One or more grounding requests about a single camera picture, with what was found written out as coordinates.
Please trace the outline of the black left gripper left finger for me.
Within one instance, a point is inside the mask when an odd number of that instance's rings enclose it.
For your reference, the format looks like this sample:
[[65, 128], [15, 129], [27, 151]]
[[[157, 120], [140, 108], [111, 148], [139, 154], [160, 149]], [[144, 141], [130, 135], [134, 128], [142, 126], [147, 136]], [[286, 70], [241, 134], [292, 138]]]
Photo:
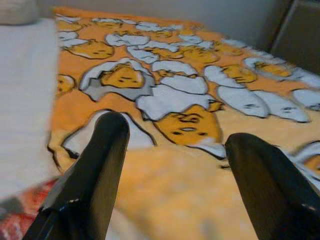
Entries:
[[120, 113], [101, 115], [87, 146], [53, 185], [23, 239], [104, 240], [129, 138], [129, 124]]

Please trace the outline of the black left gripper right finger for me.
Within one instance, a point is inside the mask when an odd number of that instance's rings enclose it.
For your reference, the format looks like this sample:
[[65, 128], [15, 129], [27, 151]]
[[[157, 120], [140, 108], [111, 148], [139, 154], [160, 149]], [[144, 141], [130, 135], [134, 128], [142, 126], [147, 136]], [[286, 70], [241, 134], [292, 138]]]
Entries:
[[258, 239], [320, 238], [320, 190], [279, 148], [255, 135], [234, 133], [225, 149]]

